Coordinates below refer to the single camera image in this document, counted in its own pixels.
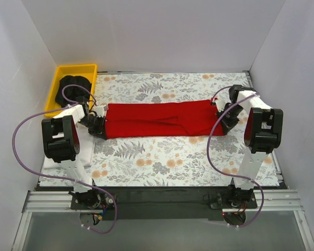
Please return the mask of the red t shirt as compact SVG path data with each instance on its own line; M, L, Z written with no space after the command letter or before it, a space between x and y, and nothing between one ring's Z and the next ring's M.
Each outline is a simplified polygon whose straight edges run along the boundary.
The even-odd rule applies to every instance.
M105 131L109 139L146 136L205 136L217 122L210 100L163 104L109 104Z

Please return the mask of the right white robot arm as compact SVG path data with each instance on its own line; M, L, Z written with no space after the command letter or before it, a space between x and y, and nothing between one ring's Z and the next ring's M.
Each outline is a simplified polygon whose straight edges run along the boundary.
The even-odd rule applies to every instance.
M227 204L238 208L254 200L253 180L264 160L281 144L283 111L267 105L254 88L233 85L227 89L229 102L216 96L211 102L217 108L216 115L223 133L227 134L237 125L242 111L248 114L243 137L244 157L226 195Z

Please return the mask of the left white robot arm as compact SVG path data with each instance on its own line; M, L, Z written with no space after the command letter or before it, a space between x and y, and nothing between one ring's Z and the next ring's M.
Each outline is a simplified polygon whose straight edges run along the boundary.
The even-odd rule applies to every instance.
M95 182L79 158L81 147L76 125L80 123L89 135L105 140L105 115L105 106L96 106L90 111L87 99L82 97L78 104L68 105L61 113L41 123L45 156L65 170L73 184L71 195L89 209L98 208L102 199L99 192L92 189Z

